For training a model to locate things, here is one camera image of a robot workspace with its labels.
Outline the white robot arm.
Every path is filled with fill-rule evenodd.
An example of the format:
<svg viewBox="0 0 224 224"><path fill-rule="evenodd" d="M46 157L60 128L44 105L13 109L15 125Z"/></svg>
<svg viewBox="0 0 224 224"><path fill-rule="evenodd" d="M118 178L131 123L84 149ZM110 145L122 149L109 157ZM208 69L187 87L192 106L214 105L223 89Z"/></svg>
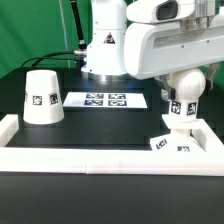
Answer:
<svg viewBox="0 0 224 224"><path fill-rule="evenodd" d="M167 99L167 76L224 61L224 0L91 0L93 36L82 71L93 76L155 77Z"/></svg>

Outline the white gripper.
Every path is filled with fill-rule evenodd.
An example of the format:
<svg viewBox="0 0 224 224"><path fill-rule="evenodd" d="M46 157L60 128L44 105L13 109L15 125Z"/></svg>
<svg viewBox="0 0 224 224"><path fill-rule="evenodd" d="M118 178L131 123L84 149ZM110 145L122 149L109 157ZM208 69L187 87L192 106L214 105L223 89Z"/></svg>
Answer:
<svg viewBox="0 0 224 224"><path fill-rule="evenodd" d="M126 10L127 72L155 77L165 101L175 99L168 73L205 65L206 89L213 89L224 61L224 0L136 0Z"/></svg>

